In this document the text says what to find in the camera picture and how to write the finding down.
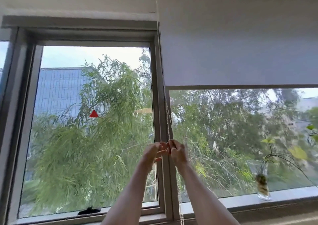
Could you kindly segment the person's left forearm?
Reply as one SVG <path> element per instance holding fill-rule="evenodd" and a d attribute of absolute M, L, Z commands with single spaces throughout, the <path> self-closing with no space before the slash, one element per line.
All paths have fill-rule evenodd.
<path fill-rule="evenodd" d="M 141 159 L 129 183 L 107 212 L 101 225 L 139 225 L 147 176 L 154 161 Z"/>

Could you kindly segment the grey window frame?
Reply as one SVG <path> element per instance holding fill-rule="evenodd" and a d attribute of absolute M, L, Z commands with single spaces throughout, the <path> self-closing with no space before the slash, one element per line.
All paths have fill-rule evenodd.
<path fill-rule="evenodd" d="M 4 16 L 0 224 L 98 225 L 148 143 L 177 139 L 241 224 L 318 225 L 318 188 L 257 196 L 260 141 L 300 137 L 318 182 L 313 85 L 166 86 L 156 21 Z M 98 118 L 89 118 L 93 110 Z M 78 216 L 88 207 L 101 212 Z"/>

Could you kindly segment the glass vase with plant cutting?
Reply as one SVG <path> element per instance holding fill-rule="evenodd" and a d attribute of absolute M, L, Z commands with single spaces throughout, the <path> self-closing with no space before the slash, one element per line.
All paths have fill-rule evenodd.
<path fill-rule="evenodd" d="M 286 139 L 281 140 L 279 136 L 269 135 L 260 142 L 266 147 L 262 159 L 250 160 L 247 164 L 256 183 L 257 196 L 261 200 L 272 199 L 270 186 L 275 185 L 275 190 L 281 190 L 277 179 L 284 182 L 286 186 L 284 190 L 289 190 L 297 184 L 306 187 L 307 183 L 318 188 L 318 182 L 307 174 L 306 166 L 312 159 L 311 155 L 299 145 L 300 137 L 286 143 Z"/>

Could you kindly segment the person's right hand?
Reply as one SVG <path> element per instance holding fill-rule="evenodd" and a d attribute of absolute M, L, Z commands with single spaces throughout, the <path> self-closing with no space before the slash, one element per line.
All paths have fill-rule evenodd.
<path fill-rule="evenodd" d="M 179 145 L 178 158 L 172 159 L 174 165 L 177 167 L 178 170 L 182 169 L 185 165 L 189 164 L 189 158 L 188 158 L 188 152 L 187 152 L 186 146 L 180 142 L 179 144 L 180 145 Z"/>

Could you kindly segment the white roller blind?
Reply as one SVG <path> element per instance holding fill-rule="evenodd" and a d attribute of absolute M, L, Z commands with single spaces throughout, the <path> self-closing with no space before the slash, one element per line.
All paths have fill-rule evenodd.
<path fill-rule="evenodd" d="M 166 86 L 318 84 L 318 0 L 157 0 Z"/>

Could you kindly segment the person's right forearm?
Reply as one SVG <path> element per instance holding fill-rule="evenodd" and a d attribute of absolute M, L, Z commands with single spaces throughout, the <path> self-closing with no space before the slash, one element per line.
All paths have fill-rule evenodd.
<path fill-rule="evenodd" d="M 217 196 L 205 187 L 189 162 L 176 167 L 185 181 L 197 225 L 240 225 Z"/>

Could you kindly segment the person's left hand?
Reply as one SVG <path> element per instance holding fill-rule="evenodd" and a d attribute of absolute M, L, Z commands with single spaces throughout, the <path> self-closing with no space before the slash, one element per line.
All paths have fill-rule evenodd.
<path fill-rule="evenodd" d="M 149 144 L 145 151 L 144 154 L 141 157 L 140 161 L 141 167 L 149 173 L 152 170 L 153 164 L 152 163 L 152 144 Z"/>

